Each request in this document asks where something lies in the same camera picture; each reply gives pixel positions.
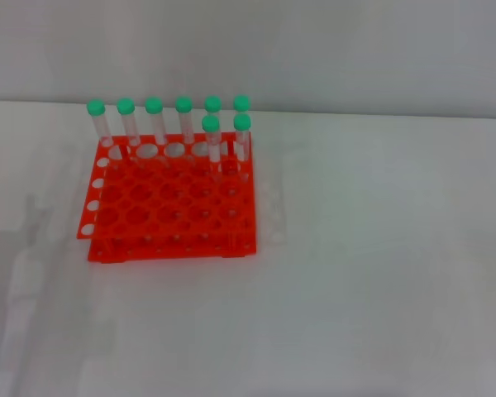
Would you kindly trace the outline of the orange plastic test tube rack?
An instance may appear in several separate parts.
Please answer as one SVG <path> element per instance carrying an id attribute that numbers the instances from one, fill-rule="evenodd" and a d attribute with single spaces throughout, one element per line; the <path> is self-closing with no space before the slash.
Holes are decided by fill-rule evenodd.
<path id="1" fill-rule="evenodd" d="M 164 146 L 152 135 L 139 146 L 127 136 L 98 144 L 77 231 L 90 242 L 88 261 L 255 254 L 254 166 L 238 162 L 235 143 L 234 132 L 222 134 L 216 170 L 203 133 L 191 146 L 180 134 L 170 134 Z"/>

